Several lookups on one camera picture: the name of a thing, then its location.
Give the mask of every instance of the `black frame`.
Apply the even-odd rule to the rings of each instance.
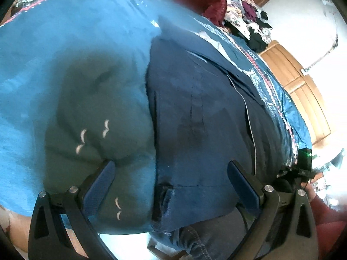
[[[0,20],[4,18],[13,1],[0,0]],[[347,22],[346,0],[332,1]],[[106,194],[105,191],[108,190],[108,186],[113,180],[110,177],[114,177],[114,167],[115,165],[111,161],[107,161],[93,176],[88,177],[80,187],[70,188],[63,194],[50,195],[47,192],[39,194],[29,234],[30,260],[85,259],[85,257],[74,251],[60,217],[62,213],[66,213],[69,216],[76,236],[89,256],[89,259],[117,260],[104,245],[88,221],[88,216],[95,213],[103,196]],[[291,211],[291,222],[287,228],[287,238],[282,245],[263,256],[262,259],[300,259],[303,255],[305,255],[306,260],[315,260],[318,258],[318,244],[314,221],[312,222],[313,215],[306,195],[302,195],[302,192],[299,192],[299,190],[293,194],[279,193],[275,189],[269,191],[268,186],[264,187],[254,177],[248,176],[236,161],[232,161],[228,165],[228,172],[238,173],[236,175],[238,181],[235,181],[232,178],[233,176],[229,175],[233,185],[234,183],[239,183],[242,187],[247,186],[249,189],[247,197],[251,197],[257,201],[257,206],[249,205],[246,208],[250,212],[260,213],[241,245],[228,260],[255,259],[280,208],[288,208]],[[105,185],[104,182],[106,181],[108,186],[101,186],[98,181],[103,181],[102,185]],[[93,194],[96,188],[98,189],[96,192],[100,192],[99,195]],[[309,235],[306,236],[302,236],[297,232],[297,224],[300,222],[300,215],[302,213],[306,216],[309,224],[307,230]],[[0,230],[0,253],[3,259],[23,260],[2,229]]]

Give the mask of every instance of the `black plastic bracket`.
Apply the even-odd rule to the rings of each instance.
[[[93,229],[88,217],[96,213],[115,177],[115,164],[106,161],[81,188],[65,193],[39,194],[29,231],[30,260],[82,260],[71,244],[60,214],[67,214],[82,248],[90,260],[117,260]]]
[[[287,232],[284,242],[261,259],[300,259],[302,255],[308,260],[318,259],[314,217],[303,189],[298,188],[294,194],[277,192],[272,186],[264,186],[254,176],[247,174],[237,161],[228,164],[228,177],[245,208],[250,213],[259,213],[228,260],[256,259],[279,209],[293,205],[293,199],[289,228],[284,230]]]

